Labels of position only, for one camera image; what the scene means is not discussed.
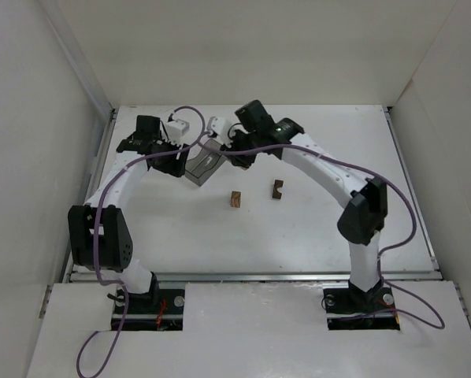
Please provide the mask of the grey translucent plastic bin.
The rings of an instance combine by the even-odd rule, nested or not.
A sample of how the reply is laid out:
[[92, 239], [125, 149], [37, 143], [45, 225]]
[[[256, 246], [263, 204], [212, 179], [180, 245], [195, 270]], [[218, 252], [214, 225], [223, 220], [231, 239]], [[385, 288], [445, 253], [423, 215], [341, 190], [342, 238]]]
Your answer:
[[220, 154], [221, 144], [209, 139], [197, 155], [188, 159], [185, 164], [185, 177], [201, 187], [224, 164], [225, 156]]

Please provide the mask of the dark wood arch block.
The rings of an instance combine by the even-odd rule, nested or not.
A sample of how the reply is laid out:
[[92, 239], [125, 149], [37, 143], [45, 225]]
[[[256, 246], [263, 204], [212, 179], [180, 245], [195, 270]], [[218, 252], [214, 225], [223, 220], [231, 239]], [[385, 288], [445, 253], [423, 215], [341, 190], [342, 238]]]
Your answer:
[[282, 192], [281, 189], [283, 188], [284, 182], [283, 180], [274, 180], [273, 189], [272, 189], [272, 199], [281, 200], [282, 199]]

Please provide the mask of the striped brown wood block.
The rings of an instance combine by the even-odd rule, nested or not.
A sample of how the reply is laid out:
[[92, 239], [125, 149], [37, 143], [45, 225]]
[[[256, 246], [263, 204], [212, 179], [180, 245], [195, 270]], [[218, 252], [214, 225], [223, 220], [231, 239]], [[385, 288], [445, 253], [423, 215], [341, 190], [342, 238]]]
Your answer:
[[242, 193], [240, 191], [233, 191], [230, 197], [230, 206], [232, 208], [240, 208], [241, 207], [241, 197]]

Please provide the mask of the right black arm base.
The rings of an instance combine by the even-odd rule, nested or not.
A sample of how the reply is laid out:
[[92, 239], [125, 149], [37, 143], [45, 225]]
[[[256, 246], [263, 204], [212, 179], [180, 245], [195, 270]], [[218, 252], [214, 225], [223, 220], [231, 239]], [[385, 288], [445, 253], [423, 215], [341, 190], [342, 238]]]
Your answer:
[[326, 287], [322, 306], [329, 331], [399, 331], [399, 318], [391, 288], [364, 292], [356, 287]]

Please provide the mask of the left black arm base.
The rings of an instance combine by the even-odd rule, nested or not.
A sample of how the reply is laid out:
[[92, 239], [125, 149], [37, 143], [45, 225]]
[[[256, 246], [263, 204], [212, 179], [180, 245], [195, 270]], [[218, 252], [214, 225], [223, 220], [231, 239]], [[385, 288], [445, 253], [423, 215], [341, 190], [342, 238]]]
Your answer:
[[146, 294], [130, 294], [123, 331], [179, 332], [184, 326], [185, 286], [152, 281]]

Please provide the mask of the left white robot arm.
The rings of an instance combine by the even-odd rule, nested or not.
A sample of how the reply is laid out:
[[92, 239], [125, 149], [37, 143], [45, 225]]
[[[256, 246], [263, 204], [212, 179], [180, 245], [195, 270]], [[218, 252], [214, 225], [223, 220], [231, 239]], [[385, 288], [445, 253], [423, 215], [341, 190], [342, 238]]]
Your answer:
[[181, 139], [189, 131], [185, 120], [163, 122], [138, 115], [135, 130], [123, 139], [105, 180], [83, 204], [68, 212], [73, 263], [99, 272], [104, 281], [119, 281], [130, 295], [158, 302], [158, 279], [133, 257], [133, 242], [124, 208], [150, 169], [181, 177], [188, 151]]

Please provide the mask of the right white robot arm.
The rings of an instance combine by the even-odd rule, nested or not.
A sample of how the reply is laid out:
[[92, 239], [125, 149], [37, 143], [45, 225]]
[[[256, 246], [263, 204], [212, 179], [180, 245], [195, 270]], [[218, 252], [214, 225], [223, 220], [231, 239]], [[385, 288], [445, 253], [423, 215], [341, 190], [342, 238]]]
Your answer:
[[305, 173], [341, 206], [337, 229], [350, 250], [350, 296], [357, 302], [369, 303], [382, 288], [377, 254], [388, 215], [387, 185], [375, 176], [364, 177], [332, 162], [301, 125], [287, 117], [274, 121], [258, 100], [240, 107], [235, 115], [243, 130], [230, 124], [222, 129], [226, 151], [268, 147], [267, 154]]

